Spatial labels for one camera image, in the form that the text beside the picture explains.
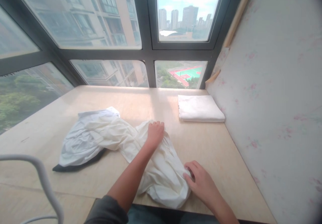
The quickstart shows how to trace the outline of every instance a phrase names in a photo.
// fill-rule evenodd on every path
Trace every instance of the glass pane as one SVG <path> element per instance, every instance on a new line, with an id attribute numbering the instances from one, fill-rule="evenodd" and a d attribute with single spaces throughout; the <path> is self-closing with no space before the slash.
<path id="1" fill-rule="evenodd" d="M 38 47 L 0 7 L 0 59 L 37 51 Z"/>
<path id="2" fill-rule="evenodd" d="M 158 88 L 199 89 L 207 61 L 155 61 Z"/>
<path id="3" fill-rule="evenodd" d="M 24 0 L 63 49 L 142 49 L 134 0 Z"/>
<path id="4" fill-rule="evenodd" d="M 159 41 L 208 41 L 218 0 L 157 0 Z"/>
<path id="5" fill-rule="evenodd" d="M 73 89 L 51 63 L 0 77 L 0 134 Z"/>
<path id="6" fill-rule="evenodd" d="M 78 60 L 71 63 L 89 85 L 149 87 L 145 64 L 139 60 Z"/>

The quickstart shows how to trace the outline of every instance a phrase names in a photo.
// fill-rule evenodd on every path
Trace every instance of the right hand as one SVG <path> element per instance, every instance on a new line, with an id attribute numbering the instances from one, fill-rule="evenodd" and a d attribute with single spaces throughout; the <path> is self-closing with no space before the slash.
<path id="1" fill-rule="evenodd" d="M 155 150 L 164 137 L 164 122 L 153 122 L 149 124 L 148 138 L 145 145 Z"/>
<path id="2" fill-rule="evenodd" d="M 190 171 L 194 180 L 186 173 L 183 174 L 183 177 L 187 181 L 192 192 L 195 193 L 205 205 L 210 205 L 216 196 L 220 196 L 214 181 L 197 161 L 188 162 L 184 167 Z"/>

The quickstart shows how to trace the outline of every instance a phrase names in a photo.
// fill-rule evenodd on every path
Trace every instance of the white fabric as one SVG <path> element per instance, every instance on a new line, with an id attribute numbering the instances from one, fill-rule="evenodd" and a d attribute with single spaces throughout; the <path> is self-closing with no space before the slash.
<path id="1" fill-rule="evenodd" d="M 211 95 L 178 95 L 179 118 L 188 122 L 224 122 L 225 115 Z"/>
<path id="2" fill-rule="evenodd" d="M 149 123 L 153 122 L 146 121 L 134 128 L 122 120 L 113 107 L 78 116 L 78 122 L 64 141 L 59 161 L 62 166 L 85 163 L 102 148 L 119 149 L 130 163 L 145 143 Z M 156 202 L 169 208 L 180 208 L 190 194 L 184 172 L 189 174 L 165 132 L 145 169 L 137 194 L 147 192 Z"/>

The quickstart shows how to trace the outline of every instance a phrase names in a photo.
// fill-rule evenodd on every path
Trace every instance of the sleeve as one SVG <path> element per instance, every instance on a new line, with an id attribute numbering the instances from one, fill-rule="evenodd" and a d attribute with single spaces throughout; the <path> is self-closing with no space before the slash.
<path id="1" fill-rule="evenodd" d="M 95 201 L 85 224 L 126 224 L 127 213 L 117 200 L 106 195 Z"/>

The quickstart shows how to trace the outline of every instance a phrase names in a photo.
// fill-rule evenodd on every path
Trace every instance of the white cable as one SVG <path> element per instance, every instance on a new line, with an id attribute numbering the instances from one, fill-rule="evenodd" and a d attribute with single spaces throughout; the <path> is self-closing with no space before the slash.
<path id="1" fill-rule="evenodd" d="M 43 187 L 44 193 L 46 194 L 46 197 L 48 201 L 50 202 L 51 206 L 56 212 L 57 216 L 42 216 L 42 217 L 35 217 L 32 219 L 29 219 L 25 222 L 22 222 L 21 224 L 27 224 L 32 221 L 40 220 L 40 219 L 53 219 L 56 218 L 58 220 L 58 224 L 63 224 L 64 222 L 64 210 L 61 207 L 59 201 L 55 197 L 55 194 L 50 186 L 50 182 L 47 176 L 46 169 L 43 165 L 43 163 L 38 159 L 30 155 L 25 154 L 6 154 L 6 155 L 0 155 L 0 161 L 5 160 L 21 160 L 21 161 L 27 161 L 31 163 L 37 170 L 38 177 L 41 183 L 41 186 Z"/>

